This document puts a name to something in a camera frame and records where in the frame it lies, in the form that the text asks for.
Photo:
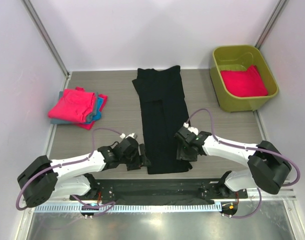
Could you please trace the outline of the black t-shirt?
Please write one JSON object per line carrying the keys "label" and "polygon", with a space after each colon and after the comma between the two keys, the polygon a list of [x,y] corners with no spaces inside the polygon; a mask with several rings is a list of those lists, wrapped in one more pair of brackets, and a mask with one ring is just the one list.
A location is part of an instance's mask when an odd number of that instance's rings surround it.
{"label": "black t-shirt", "polygon": [[166,70],[137,70],[132,84],[138,94],[142,132],[150,175],[183,173],[190,162],[177,159],[176,132],[188,120],[185,93],[178,65]]}

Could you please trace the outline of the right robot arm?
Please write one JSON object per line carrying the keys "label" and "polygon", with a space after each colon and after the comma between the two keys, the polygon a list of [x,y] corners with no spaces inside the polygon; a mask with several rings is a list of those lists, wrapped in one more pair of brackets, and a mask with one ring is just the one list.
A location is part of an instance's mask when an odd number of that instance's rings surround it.
{"label": "right robot arm", "polygon": [[210,132],[199,131],[185,124],[176,133],[178,160],[194,161],[197,156],[215,156],[245,166],[245,170],[227,171],[211,191],[224,198],[248,189],[259,188],[272,195],[279,193],[292,167],[282,158],[275,146],[262,141],[260,144],[241,143],[220,138]]}

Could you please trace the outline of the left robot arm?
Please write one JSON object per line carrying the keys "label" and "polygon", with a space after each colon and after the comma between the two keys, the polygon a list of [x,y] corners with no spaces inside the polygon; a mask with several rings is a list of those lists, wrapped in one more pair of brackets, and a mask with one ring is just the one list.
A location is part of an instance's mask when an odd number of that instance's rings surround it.
{"label": "left robot arm", "polygon": [[129,171],[151,166],[145,145],[139,144],[132,134],[76,157],[50,160],[46,155],[39,156],[18,176],[17,199],[25,201],[25,208],[62,197],[95,199],[100,185],[93,173],[115,169],[121,164]]}

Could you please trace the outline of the blue folded t-shirt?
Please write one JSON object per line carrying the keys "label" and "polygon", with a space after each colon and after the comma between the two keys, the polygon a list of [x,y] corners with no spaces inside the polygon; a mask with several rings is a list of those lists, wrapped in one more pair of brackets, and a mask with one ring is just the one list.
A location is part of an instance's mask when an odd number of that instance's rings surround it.
{"label": "blue folded t-shirt", "polygon": [[97,109],[95,113],[92,113],[91,115],[87,116],[86,124],[91,124],[94,121],[97,121],[101,118],[101,107],[103,105],[104,99],[102,97],[97,98]]}

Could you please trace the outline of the pink t-shirt in bin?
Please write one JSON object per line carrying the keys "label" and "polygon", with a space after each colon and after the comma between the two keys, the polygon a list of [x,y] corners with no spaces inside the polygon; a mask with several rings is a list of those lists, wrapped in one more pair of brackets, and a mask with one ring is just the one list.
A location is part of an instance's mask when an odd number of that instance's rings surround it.
{"label": "pink t-shirt in bin", "polygon": [[220,74],[227,91],[236,97],[263,97],[269,94],[255,65],[246,71],[221,70]]}

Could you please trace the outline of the olive green plastic bin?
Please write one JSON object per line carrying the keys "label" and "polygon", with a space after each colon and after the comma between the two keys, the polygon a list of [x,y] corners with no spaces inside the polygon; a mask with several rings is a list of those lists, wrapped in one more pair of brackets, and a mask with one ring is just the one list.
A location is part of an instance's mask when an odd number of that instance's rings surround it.
{"label": "olive green plastic bin", "polygon": [[225,112],[256,111],[279,93],[264,57],[251,45],[215,48],[209,72],[218,104]]}

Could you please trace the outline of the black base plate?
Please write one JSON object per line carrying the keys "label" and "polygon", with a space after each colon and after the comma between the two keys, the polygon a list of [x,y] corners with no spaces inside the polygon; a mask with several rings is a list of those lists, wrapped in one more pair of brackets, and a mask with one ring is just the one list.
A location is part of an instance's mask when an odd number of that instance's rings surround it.
{"label": "black base plate", "polygon": [[78,198],[128,206],[207,205],[215,200],[248,198],[245,189],[221,194],[218,181],[218,178],[93,179],[90,191]]}

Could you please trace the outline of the aluminium frame rail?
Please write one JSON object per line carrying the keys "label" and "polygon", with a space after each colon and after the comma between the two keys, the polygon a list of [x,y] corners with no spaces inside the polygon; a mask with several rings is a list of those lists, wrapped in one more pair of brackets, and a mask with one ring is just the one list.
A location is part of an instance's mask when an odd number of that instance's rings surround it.
{"label": "aluminium frame rail", "polygon": [[[294,191],[289,188],[281,188],[278,194],[269,194],[261,189],[255,188],[255,187],[244,189],[244,190],[247,191],[248,198],[250,198],[251,196],[257,197],[259,195],[262,195],[265,199],[269,199],[269,200],[275,199],[275,198],[277,198],[277,199],[291,198],[295,194]],[[76,199],[79,199],[79,198],[77,196],[74,196],[72,199],[70,199],[68,197],[60,197],[60,198],[53,198],[48,201],[56,201],[56,200],[63,200],[63,199],[75,201]]]}

